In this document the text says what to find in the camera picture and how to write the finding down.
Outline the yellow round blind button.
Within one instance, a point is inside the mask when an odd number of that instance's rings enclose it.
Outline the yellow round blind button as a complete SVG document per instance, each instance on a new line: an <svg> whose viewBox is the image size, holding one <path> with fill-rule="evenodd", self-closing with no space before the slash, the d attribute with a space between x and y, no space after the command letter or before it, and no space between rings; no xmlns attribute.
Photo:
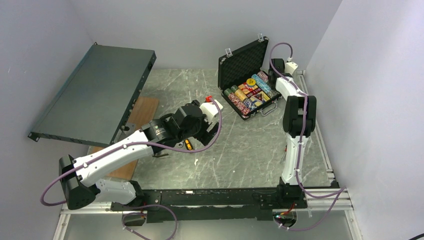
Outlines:
<svg viewBox="0 0 424 240"><path fill-rule="evenodd" d="M255 88L257 86L254 78L248 78L245 83L249 88Z"/></svg>

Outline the red black triangular button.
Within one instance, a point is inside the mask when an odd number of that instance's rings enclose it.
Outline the red black triangular button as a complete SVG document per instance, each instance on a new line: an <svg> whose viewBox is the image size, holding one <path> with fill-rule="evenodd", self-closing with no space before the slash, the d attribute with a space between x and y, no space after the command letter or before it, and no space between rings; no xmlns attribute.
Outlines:
<svg viewBox="0 0 424 240"><path fill-rule="evenodd" d="M252 95L251 100L254 101L255 103L260 103L260 104L264 102L263 95L260 92Z"/></svg>

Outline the blue playing card deck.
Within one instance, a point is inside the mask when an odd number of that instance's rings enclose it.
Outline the blue playing card deck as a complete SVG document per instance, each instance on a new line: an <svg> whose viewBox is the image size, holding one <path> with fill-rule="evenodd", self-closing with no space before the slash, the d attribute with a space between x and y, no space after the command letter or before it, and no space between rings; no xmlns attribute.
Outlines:
<svg viewBox="0 0 424 240"><path fill-rule="evenodd" d="M262 96L263 96L263 103L262 104L264 104L264 103L266 103L267 101L269 101L270 100L270 98L268 97L268 95L266 95L263 91L259 91L259 92L252 92L251 93L251 96L249 97L249 99L251 100L251 97L252 97L252 95L255 95L255 94L257 94L257 93L262 93ZM253 102L253 104L255 105L255 106L257 106L257 107L259 107L259 106L261 106L262 104L260 104L259 102L254 102L254 101L252 101Z"/></svg>

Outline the black poker set case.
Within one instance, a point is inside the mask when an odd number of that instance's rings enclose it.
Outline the black poker set case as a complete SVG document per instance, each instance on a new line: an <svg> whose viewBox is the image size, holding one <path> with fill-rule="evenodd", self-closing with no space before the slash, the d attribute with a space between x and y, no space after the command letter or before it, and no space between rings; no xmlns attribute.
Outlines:
<svg viewBox="0 0 424 240"><path fill-rule="evenodd" d="M255 114L266 116L277 108L282 94L271 86L271 78L262 70L269 38L258 34L256 40L238 48L225 49L218 59L217 86L223 98L242 120ZM274 105L274 109L264 112Z"/></svg>

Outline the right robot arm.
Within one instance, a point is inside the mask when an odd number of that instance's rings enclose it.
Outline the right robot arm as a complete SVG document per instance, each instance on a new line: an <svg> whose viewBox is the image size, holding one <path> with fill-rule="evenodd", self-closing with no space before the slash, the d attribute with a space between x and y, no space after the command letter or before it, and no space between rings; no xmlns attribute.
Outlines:
<svg viewBox="0 0 424 240"><path fill-rule="evenodd" d="M314 96L308 99L291 74L285 73L285 70L294 66L293 62L286 63L282 58L272 58L269 66L269 82L286 101L282 126L287 147L275 200L280 207L287 208L294 201L305 197L299 183L302 182L305 148L316 126L317 99Z"/></svg>

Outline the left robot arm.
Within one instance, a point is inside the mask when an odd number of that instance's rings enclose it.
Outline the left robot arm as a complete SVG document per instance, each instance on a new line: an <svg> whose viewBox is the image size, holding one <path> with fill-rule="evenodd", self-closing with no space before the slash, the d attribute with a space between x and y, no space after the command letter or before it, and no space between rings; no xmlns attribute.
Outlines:
<svg viewBox="0 0 424 240"><path fill-rule="evenodd" d="M60 179L66 205L78 210L93 202L114 202L131 210L139 209L145 195L133 180L117 182L104 177L122 166L162 150L184 152L175 146L195 138L204 149L218 138L223 106L217 101L199 103L197 100L179 107L143 125L123 140L83 157L70 155L60 159L64 177Z"/></svg>

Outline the yellow black screwdriver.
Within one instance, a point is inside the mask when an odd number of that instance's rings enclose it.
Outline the yellow black screwdriver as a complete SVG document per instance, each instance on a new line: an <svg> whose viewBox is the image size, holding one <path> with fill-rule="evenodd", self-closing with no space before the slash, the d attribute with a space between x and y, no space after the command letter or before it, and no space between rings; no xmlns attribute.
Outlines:
<svg viewBox="0 0 424 240"><path fill-rule="evenodd" d="M185 148L188 151L193 151L194 150L194 147L193 147L192 143L189 141L189 139L185 139L184 140L184 144L185 144Z"/></svg>

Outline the red playing card deck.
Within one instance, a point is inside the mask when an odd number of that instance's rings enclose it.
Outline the red playing card deck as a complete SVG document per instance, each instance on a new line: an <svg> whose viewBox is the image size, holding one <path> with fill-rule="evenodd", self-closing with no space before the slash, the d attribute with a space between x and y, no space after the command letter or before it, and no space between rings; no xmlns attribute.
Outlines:
<svg viewBox="0 0 424 240"><path fill-rule="evenodd" d="M244 82L238 86L238 88L247 96L258 88L256 84L249 85L247 82Z"/></svg>

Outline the black clamp tool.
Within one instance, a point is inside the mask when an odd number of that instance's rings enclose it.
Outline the black clamp tool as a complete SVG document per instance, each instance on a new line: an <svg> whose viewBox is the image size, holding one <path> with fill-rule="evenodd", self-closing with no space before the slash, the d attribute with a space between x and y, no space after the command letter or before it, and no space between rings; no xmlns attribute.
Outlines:
<svg viewBox="0 0 424 240"><path fill-rule="evenodd" d="M156 152L156 153L154 153L153 154L153 158L162 158L162 157L166 157L166 156L168 156L169 154L168 153L165 153L165 152Z"/></svg>

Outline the brown wooden board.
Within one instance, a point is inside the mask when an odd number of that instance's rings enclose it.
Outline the brown wooden board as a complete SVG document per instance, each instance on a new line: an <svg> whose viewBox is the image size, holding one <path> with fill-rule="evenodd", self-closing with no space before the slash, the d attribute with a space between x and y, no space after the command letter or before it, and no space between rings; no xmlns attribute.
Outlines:
<svg viewBox="0 0 424 240"><path fill-rule="evenodd" d="M158 98L140 96L135 103L132 104L132 109L128 114L128 120L118 130L118 134L113 140L115 144L128 143L132 141L140 141L140 128L149 123L155 115L159 105ZM133 160L125 165L109 172L105 178L113 178L115 180L129 181L132 179L138 161Z"/></svg>

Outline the dark rack server chassis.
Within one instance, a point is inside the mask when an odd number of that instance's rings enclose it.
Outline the dark rack server chassis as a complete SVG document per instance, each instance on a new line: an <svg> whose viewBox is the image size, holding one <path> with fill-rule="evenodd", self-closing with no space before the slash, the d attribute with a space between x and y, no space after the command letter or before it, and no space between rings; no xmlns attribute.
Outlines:
<svg viewBox="0 0 424 240"><path fill-rule="evenodd" d="M154 50L93 44L28 137L107 147L126 125L157 59Z"/></svg>

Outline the blue handled screwdriver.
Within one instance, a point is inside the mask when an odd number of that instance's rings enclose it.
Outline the blue handled screwdriver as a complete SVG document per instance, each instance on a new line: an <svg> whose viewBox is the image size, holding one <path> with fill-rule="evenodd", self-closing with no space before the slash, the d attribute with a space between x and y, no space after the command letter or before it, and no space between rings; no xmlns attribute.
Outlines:
<svg viewBox="0 0 424 240"><path fill-rule="evenodd" d="M283 155L282 155L282 157L281 157L281 159L280 159L280 161L279 161L279 163L280 163L280 164L281 164L281 163L283 162L283 160L285 159L286 154L287 154L287 146L284 148Z"/></svg>

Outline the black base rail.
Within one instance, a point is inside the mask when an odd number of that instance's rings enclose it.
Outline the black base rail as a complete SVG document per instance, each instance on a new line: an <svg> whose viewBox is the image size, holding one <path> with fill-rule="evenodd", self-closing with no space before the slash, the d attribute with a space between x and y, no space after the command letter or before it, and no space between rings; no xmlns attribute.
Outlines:
<svg viewBox="0 0 424 240"><path fill-rule="evenodd" d="M148 223L257 219L271 221L277 212L312 210L313 198L298 186L248 188L144 189L131 203L112 202L114 212L144 212Z"/></svg>

